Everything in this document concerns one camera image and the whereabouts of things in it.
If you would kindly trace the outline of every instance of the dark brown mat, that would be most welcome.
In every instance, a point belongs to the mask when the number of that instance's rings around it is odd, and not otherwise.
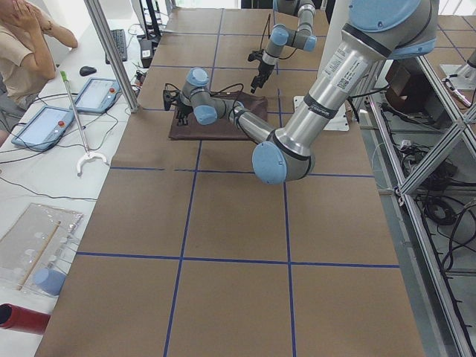
[[[235,99],[238,92],[217,94],[216,98]],[[253,114],[268,121],[268,100],[266,97],[255,97],[254,95],[242,93],[238,100]],[[178,125],[177,110],[175,111],[172,125],[170,127],[169,138],[173,140],[249,140],[248,136],[235,127],[226,119],[220,119],[212,125],[200,125],[191,113],[188,118],[188,125]]]

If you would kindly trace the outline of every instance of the blue tablet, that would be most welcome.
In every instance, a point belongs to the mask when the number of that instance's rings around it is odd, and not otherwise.
[[[79,113],[103,114],[115,103],[119,92],[117,80],[89,78],[78,93],[74,105]]]
[[[28,124],[12,139],[12,144],[35,151],[50,149],[74,120],[70,109],[43,106]]]

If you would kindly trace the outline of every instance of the dark red cup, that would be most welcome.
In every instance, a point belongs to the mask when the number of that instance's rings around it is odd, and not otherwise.
[[[0,328],[42,335],[50,315],[4,303],[0,305]]]

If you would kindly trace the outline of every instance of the keyboard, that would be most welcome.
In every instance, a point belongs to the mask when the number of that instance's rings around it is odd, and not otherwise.
[[[115,41],[116,48],[119,51],[120,58],[122,62],[127,61],[127,44],[126,44],[126,31],[123,28],[118,28],[116,30],[111,30],[112,38]],[[109,58],[106,55],[106,64],[109,64]]]

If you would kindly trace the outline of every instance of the black mouse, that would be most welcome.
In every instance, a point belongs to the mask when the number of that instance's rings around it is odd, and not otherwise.
[[[80,69],[80,75],[81,77],[88,76],[90,74],[96,73],[97,69],[94,67],[89,67],[88,65],[85,65],[84,67],[81,67]]]

